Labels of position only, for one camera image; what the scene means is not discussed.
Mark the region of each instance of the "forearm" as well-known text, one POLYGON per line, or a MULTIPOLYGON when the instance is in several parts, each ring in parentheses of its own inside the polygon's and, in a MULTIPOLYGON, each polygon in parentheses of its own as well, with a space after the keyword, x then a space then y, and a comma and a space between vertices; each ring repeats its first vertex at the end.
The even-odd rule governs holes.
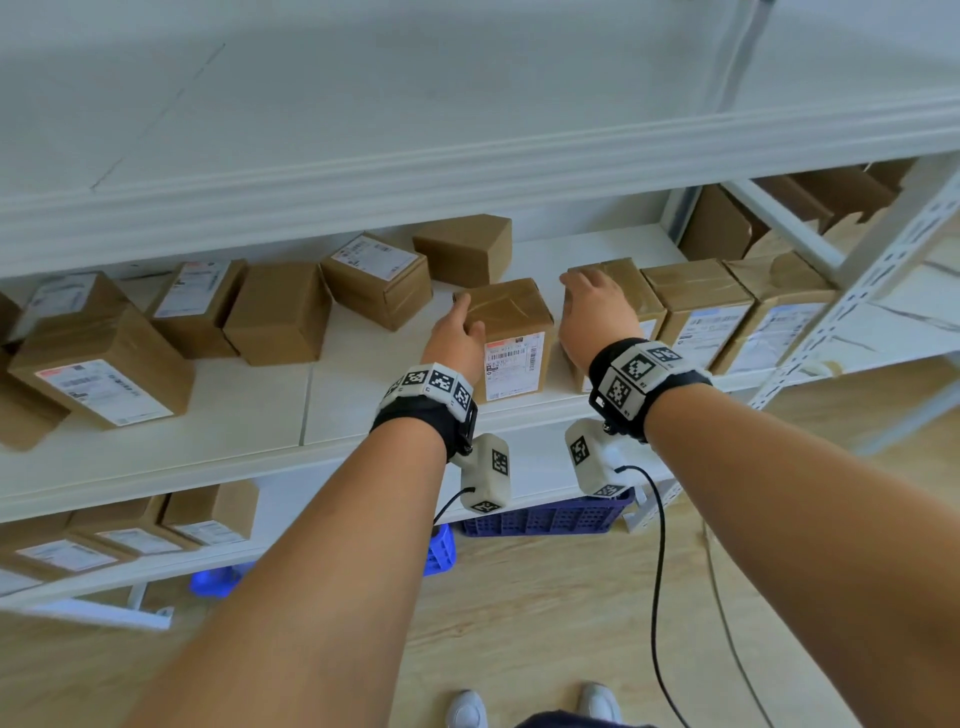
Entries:
POLYGON ((706 385, 664 393, 646 432, 861 719, 956 710, 942 690, 960 669, 955 511, 706 385))
POLYGON ((445 461, 430 425, 378 427, 130 726, 385 725, 445 461))

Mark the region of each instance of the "electrical cord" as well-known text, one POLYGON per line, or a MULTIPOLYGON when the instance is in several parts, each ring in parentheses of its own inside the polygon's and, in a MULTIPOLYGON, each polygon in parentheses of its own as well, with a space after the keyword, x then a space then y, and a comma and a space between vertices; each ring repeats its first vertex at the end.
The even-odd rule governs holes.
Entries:
POLYGON ((446 504, 444 505, 444 507, 440 509, 440 513, 438 513, 436 516, 433 517, 433 524, 434 524, 434 525, 437 525, 437 521, 440 520, 440 516, 442 516, 444 513, 446 513, 446 509, 449 508, 451 505, 453 505, 453 501, 454 501, 454 500, 456 500, 458 497, 462 496, 464 493, 474 493, 475 491, 476 491, 476 488, 464 488, 462 491, 460 491, 460 493, 458 493, 456 496, 454 496, 454 497, 452 497, 450 500, 448 500, 448 501, 446 502, 446 504))
POLYGON ((653 657, 654 672, 657 674, 657 682, 660 683, 660 690, 663 692, 663 697, 665 697, 666 701, 670 704, 673 714, 677 717, 681 725, 684 728, 690 728, 690 724, 680 715, 677 704, 673 702, 673 698, 670 696, 670 691, 663 684, 663 676, 660 674, 660 659, 657 657, 657 614, 660 610, 660 582, 663 579, 663 556, 666 553, 666 516, 663 513, 663 501, 660 500, 660 491, 657 490, 657 484, 654 483, 654 479, 650 477, 649 473, 636 465, 621 465, 614 470, 615 473, 623 473, 624 471, 643 473, 643 477, 650 483, 650 488, 654 492, 654 498, 657 499, 657 509, 660 511, 660 552, 657 554, 657 577, 654 579, 654 603, 650 608, 650 653, 653 657))

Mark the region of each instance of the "shoe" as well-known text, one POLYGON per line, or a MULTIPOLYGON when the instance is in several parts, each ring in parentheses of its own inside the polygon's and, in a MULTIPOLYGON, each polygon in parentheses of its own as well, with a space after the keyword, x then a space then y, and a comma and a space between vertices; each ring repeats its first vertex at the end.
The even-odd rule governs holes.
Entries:
POLYGON ((487 709, 480 695, 463 691, 453 698, 446 710, 446 728, 489 728, 487 709))
POLYGON ((616 702, 613 691, 599 683, 585 683, 580 690, 580 702, 577 713, 581 716, 595 717, 597 720, 606 720, 609 723, 622 723, 623 714, 620 705, 616 702))

